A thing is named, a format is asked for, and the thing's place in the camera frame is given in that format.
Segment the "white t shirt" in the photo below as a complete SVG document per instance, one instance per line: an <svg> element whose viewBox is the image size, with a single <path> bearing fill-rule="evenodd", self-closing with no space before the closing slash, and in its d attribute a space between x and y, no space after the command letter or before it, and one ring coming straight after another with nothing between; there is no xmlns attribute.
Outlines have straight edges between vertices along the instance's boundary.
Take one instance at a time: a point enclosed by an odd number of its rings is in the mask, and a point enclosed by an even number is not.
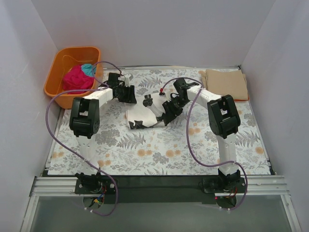
<svg viewBox="0 0 309 232"><path fill-rule="evenodd" d="M131 130L164 127L162 118L165 113L163 103L165 95L148 94L136 98L136 104L129 104L126 109L126 125Z"/></svg>

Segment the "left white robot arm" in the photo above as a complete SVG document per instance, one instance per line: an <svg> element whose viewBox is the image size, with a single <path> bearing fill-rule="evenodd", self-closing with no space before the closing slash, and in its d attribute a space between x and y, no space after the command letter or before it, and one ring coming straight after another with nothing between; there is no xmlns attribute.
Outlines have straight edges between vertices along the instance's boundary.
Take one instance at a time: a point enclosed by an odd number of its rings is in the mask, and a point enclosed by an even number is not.
<svg viewBox="0 0 309 232"><path fill-rule="evenodd" d="M97 90L84 97L73 99L70 114L70 129L76 136L80 155L95 172L86 175L83 171L75 174L79 187L86 193L115 194L115 181L103 176L95 162L95 134L100 127L100 108L107 102L118 99L119 102L136 104L135 87L130 84L132 74L109 73L108 80Z"/></svg>

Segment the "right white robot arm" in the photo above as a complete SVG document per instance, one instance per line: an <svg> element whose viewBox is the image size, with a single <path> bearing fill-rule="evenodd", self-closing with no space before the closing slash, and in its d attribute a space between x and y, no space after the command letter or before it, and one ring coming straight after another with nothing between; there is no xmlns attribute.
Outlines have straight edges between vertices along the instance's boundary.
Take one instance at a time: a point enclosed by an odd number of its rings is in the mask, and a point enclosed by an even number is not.
<svg viewBox="0 0 309 232"><path fill-rule="evenodd" d="M202 186L206 193L237 190L243 168L236 158L236 133L240 117L233 97L211 93L194 79L187 83L185 77L179 77L173 78L172 82L177 91L175 97L163 88L160 89L159 95L165 96L167 100L163 103L165 111L159 119L165 125L169 124L183 112L183 107L189 102L207 109L209 126L218 142L220 163L215 165L218 174L202 181Z"/></svg>

